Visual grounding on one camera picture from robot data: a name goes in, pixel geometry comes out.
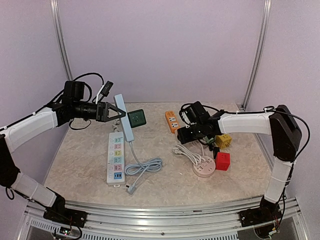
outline green box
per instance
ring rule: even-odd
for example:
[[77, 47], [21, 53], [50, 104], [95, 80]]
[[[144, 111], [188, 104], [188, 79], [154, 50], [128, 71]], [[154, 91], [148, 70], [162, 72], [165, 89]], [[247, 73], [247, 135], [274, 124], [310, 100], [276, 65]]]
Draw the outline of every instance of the green box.
[[128, 118], [132, 129], [147, 124], [143, 109], [128, 112]]

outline white coiled cord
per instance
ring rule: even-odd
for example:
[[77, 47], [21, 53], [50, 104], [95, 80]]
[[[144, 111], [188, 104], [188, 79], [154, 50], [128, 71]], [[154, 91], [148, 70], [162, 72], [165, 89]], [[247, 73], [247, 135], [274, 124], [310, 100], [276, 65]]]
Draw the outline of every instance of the white coiled cord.
[[120, 120], [117, 119], [117, 120], [114, 120], [113, 124], [112, 124], [112, 128], [113, 128], [113, 132], [114, 133], [118, 133], [120, 132], [120, 129], [118, 127], [118, 125], [120, 124]]
[[204, 163], [207, 161], [206, 158], [203, 156], [205, 155], [204, 147], [201, 144], [201, 150], [202, 155], [192, 152], [189, 149], [187, 149], [185, 146], [182, 146], [181, 144], [176, 144], [175, 147], [172, 149], [173, 154], [181, 154], [186, 156], [195, 166], [198, 166], [201, 163]]
[[134, 181], [134, 183], [129, 186], [129, 188], [126, 190], [129, 194], [133, 194], [136, 190], [136, 183], [137, 181], [141, 178], [141, 176], [145, 173], [145, 172], [149, 172], [149, 173], [156, 173], [159, 172], [162, 169], [162, 165], [163, 165], [163, 161], [161, 158], [159, 157], [155, 157], [150, 159], [149, 161], [146, 161], [144, 163], [141, 163], [137, 156], [136, 153], [134, 151], [134, 146], [132, 144], [132, 141], [129, 142], [130, 148], [131, 148], [131, 152], [133, 154], [133, 157], [135, 159], [135, 161], [137, 163], [133, 163], [133, 164], [128, 164], [125, 166], [124, 168], [124, 173], [128, 176], [133, 176], [136, 175], [138, 173], [141, 173], [138, 178]]

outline yellow cube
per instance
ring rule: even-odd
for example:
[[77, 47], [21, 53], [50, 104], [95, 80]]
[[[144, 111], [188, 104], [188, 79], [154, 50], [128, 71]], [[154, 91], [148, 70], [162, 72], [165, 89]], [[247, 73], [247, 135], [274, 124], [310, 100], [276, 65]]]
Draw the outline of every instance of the yellow cube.
[[215, 136], [215, 144], [220, 148], [224, 149], [230, 146], [232, 137], [229, 134], [222, 134]]

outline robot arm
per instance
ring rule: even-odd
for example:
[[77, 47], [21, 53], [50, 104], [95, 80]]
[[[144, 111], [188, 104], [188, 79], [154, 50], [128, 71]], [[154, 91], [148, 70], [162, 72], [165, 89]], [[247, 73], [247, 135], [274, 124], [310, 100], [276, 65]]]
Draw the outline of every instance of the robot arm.
[[285, 186], [289, 184], [296, 160], [302, 132], [294, 118], [289, 116], [290, 111], [285, 105], [279, 105], [275, 110], [266, 108], [261, 112], [249, 113], [220, 110], [210, 116], [197, 101], [179, 113], [187, 124], [177, 130], [177, 138], [182, 144], [203, 138], [210, 142], [216, 135], [231, 133], [272, 136], [275, 161], [271, 178], [260, 208], [240, 213], [243, 227], [272, 221], [274, 216], [279, 216], [278, 203]]
[[[94, 104], [81, 101], [85, 85], [81, 81], [67, 81], [63, 95], [57, 101], [51, 101], [31, 116], [0, 129], [0, 185], [45, 207], [45, 219], [78, 227], [84, 226], [87, 214], [65, 208], [65, 199], [23, 174], [15, 166], [11, 154], [39, 134], [69, 123], [74, 118], [109, 122], [126, 115], [126, 112], [108, 102]], [[112, 85], [111, 82], [104, 85], [104, 95], [109, 93]], [[109, 117], [110, 110], [117, 112], [117, 115]]]

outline white wall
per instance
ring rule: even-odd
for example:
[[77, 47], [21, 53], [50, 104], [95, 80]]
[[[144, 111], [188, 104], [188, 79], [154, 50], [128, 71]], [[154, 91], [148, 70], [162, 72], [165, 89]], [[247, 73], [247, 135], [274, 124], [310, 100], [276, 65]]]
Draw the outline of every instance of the white wall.
[[[248, 110], [286, 104], [307, 121], [308, 147], [288, 193], [296, 196], [312, 240], [320, 239], [320, 1], [273, 0], [261, 64]], [[306, 140], [306, 128], [301, 145]], [[270, 137], [264, 142], [273, 154]]]
[[[101, 73], [127, 102], [244, 99], [264, 0], [64, 0], [73, 76]], [[100, 81], [88, 77], [93, 91]]]
[[[29, 115], [64, 87], [66, 74], [50, 2], [0, 1], [0, 127]], [[20, 170], [43, 182], [68, 126], [27, 142], [12, 157]], [[27, 201], [10, 201], [0, 187], [0, 239], [12, 240]]]

